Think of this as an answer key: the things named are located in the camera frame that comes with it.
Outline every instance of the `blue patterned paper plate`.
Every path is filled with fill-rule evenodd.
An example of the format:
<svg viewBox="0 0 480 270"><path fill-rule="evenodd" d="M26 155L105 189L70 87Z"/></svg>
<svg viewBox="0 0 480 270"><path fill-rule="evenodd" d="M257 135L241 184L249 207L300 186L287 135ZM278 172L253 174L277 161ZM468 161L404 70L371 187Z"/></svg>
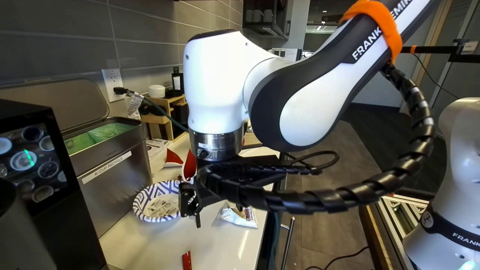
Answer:
<svg viewBox="0 0 480 270"><path fill-rule="evenodd" d="M146 222L164 222L180 216L178 180L158 182L143 189L133 200L133 212Z"/></svg>

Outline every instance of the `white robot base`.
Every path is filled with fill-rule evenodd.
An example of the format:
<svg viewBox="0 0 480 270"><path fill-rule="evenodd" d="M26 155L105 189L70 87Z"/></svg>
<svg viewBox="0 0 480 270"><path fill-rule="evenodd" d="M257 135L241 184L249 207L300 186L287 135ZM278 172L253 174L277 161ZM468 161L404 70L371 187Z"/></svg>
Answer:
<svg viewBox="0 0 480 270"><path fill-rule="evenodd" d="M422 270L480 269L479 118L480 98L459 99L440 115L447 146L445 177L419 225L403 241ZM434 226L443 233L432 233Z"/></svg>

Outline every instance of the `coffee maker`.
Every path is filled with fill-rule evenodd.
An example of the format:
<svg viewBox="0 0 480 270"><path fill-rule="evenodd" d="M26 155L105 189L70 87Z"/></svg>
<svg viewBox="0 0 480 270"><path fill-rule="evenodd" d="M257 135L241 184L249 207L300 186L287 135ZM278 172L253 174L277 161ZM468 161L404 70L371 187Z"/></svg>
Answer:
<svg viewBox="0 0 480 270"><path fill-rule="evenodd" d="M0 187L0 269L106 267L51 108L0 99Z"/></svg>

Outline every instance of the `electrical outlet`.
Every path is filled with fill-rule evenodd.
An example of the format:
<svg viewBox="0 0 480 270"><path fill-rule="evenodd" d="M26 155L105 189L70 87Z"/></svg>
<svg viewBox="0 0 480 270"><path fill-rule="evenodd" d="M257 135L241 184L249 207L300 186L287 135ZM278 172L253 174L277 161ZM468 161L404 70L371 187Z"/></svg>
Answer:
<svg viewBox="0 0 480 270"><path fill-rule="evenodd" d="M113 92L113 88L120 86L123 87L123 82L121 81L120 69L110 68L102 69L103 81L105 82L105 88L107 89L108 101L114 102L120 99L124 99L125 95L116 95Z"/></svg>

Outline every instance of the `orange velcro strap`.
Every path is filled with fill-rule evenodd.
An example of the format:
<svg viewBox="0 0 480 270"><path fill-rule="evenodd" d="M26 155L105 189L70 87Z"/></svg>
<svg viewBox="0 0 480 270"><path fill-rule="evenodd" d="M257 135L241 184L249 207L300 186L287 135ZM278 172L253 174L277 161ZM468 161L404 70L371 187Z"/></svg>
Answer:
<svg viewBox="0 0 480 270"><path fill-rule="evenodd" d="M345 14L343 14L340 23L349 20L358 14L366 14L370 16L380 27L385 41L387 42L387 46L392 52L392 64L394 64L396 57L402 50L403 42L402 37L396 29L395 20L390 14L388 8L379 1L358 0L347 10L347 12L345 12Z"/></svg>

